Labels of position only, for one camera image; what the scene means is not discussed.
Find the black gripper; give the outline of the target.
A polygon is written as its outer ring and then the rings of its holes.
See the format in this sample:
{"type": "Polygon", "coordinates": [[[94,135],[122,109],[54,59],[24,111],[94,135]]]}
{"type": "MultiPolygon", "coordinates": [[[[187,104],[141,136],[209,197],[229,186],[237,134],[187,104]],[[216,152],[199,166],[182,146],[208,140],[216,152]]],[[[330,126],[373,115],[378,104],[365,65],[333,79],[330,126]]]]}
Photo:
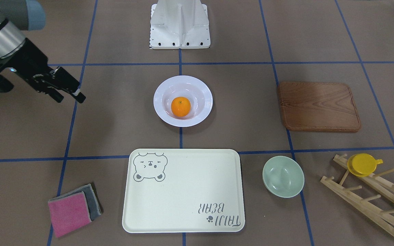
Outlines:
{"type": "Polygon", "coordinates": [[[14,73],[34,90],[50,96],[57,103],[64,99],[57,89],[68,93],[80,104],[86,100],[79,89],[80,82],[63,67],[55,70],[49,67],[47,56],[28,38],[7,57],[12,58],[7,68],[14,69],[14,73]]]}

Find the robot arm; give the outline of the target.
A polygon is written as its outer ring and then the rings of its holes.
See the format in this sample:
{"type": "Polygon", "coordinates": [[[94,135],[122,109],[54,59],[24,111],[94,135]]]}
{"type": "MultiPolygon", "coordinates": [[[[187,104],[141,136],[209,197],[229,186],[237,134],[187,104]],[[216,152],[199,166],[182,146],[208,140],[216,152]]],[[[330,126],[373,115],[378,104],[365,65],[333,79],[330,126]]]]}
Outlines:
{"type": "Polygon", "coordinates": [[[60,103],[68,93],[78,103],[86,97],[80,82],[63,67],[48,65],[48,57],[25,36],[24,31],[42,30],[46,13],[37,0],[0,0],[0,93],[13,89],[1,72],[10,69],[36,92],[44,93],[60,103]]]}

